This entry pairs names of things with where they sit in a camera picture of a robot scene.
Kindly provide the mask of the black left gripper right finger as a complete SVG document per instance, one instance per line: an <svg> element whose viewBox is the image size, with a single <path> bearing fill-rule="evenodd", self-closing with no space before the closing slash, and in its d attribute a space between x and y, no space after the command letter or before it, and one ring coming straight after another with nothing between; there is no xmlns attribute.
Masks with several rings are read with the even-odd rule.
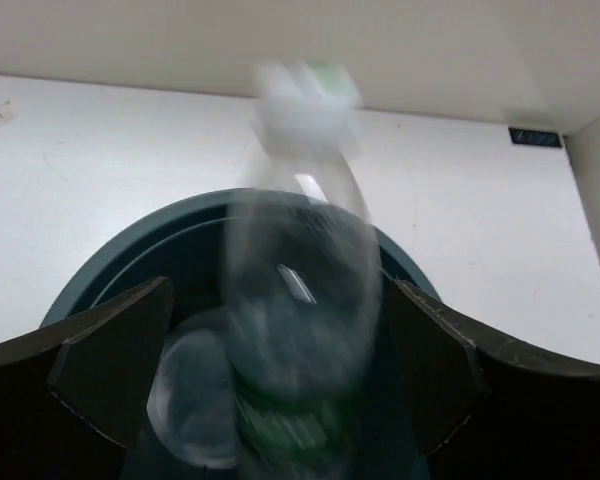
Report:
<svg viewBox="0 0 600 480"><path fill-rule="evenodd" d="M416 445L434 479L600 479L600 365L396 282L388 317Z"/></svg>

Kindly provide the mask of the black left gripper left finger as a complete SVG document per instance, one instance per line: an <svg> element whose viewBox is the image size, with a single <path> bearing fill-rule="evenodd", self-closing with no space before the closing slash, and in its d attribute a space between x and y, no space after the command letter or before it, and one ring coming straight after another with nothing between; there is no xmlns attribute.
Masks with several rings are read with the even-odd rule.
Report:
<svg viewBox="0 0 600 480"><path fill-rule="evenodd" d="M0 343L0 479L120 477L173 296L158 277Z"/></svg>

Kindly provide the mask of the clear bottle white cap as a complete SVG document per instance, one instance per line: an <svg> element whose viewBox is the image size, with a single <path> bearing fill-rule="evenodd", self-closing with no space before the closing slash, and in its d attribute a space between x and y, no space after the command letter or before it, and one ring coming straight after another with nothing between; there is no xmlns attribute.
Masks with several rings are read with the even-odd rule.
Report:
<svg viewBox="0 0 600 480"><path fill-rule="evenodd" d="M337 64L257 71L263 157L225 228L221 306L165 342L147 414L177 459L244 479L343 479L381 296L348 165L360 94Z"/></svg>

